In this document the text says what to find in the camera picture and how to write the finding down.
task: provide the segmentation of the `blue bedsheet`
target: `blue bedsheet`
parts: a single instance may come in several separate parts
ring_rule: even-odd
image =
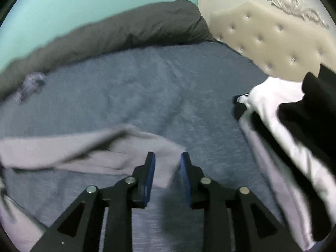
[[[222,43],[147,47],[102,55],[50,73],[24,105],[0,107],[0,138],[70,134],[130,123],[184,145],[194,165],[228,188],[247,186],[282,221],[271,190],[232,116],[231,99],[267,78]],[[122,176],[5,171],[9,196],[49,226],[88,185]],[[153,188],[133,213],[134,251],[201,251],[203,216],[188,209],[178,178]]]

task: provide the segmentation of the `tufted headboard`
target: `tufted headboard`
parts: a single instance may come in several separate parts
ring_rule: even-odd
[[[295,0],[282,0],[282,4],[271,0],[273,6],[254,0],[221,10],[222,6],[216,7],[212,1],[199,0],[212,35],[250,58],[266,74],[302,81],[309,71],[318,75],[321,63],[336,71],[334,23],[328,20],[327,24],[314,9],[306,9],[309,15],[304,10],[294,15],[281,7],[284,3],[290,7]]]

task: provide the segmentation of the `metal screw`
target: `metal screw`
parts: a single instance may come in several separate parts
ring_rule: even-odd
[[[242,186],[242,187],[239,189],[239,192],[240,192],[241,194],[247,195],[247,194],[250,193],[250,190],[249,190],[247,187]]]
[[[201,183],[202,183],[203,185],[208,185],[208,184],[211,183],[211,179],[208,178],[208,177],[203,177],[203,178],[201,179]]]
[[[97,191],[97,187],[96,186],[88,186],[87,188],[86,188],[86,192],[87,193],[95,193]]]
[[[127,184],[133,184],[133,183],[136,182],[136,179],[135,179],[133,176],[130,176],[130,177],[127,177],[127,178],[125,179],[125,182],[126,182]]]

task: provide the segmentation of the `white fabric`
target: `white fabric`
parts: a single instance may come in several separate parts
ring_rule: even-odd
[[[324,202],[333,224],[336,223],[336,181],[323,162],[299,141],[277,117],[281,103],[300,101],[303,97],[302,83],[269,77],[254,87],[249,95],[249,104],[256,111],[275,140],[292,159],[298,169],[311,181]]]

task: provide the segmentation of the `blue gripper pad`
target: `blue gripper pad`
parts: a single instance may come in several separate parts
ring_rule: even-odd
[[[186,160],[184,159],[184,154],[181,154],[180,159],[180,175],[182,177],[184,189],[185,189],[185,196],[188,202],[189,207],[192,206],[192,200],[191,200],[191,188],[190,188],[190,182],[188,177],[188,169]]]
[[[143,198],[143,202],[145,207],[147,206],[150,197],[151,197],[151,191],[152,191],[152,185],[153,185],[153,177],[154,177],[154,171],[155,171],[155,163],[156,163],[156,159],[155,159],[155,154],[153,154],[151,156],[151,161],[150,161],[150,165],[149,165],[149,170],[148,170],[148,177],[145,183],[145,192],[144,192],[144,198]]]

